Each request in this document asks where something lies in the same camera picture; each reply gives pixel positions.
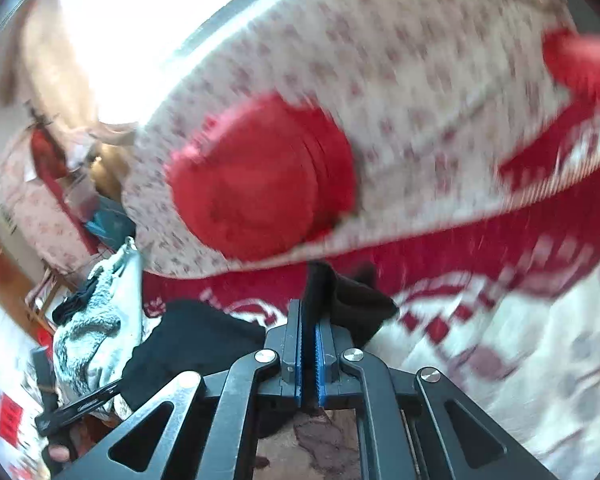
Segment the person's hand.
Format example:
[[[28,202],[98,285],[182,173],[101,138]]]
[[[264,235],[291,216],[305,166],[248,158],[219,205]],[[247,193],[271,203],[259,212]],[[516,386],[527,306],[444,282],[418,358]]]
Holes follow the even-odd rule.
[[[68,463],[71,460],[70,448],[61,444],[49,444],[47,445],[48,455],[50,459],[57,463]]]

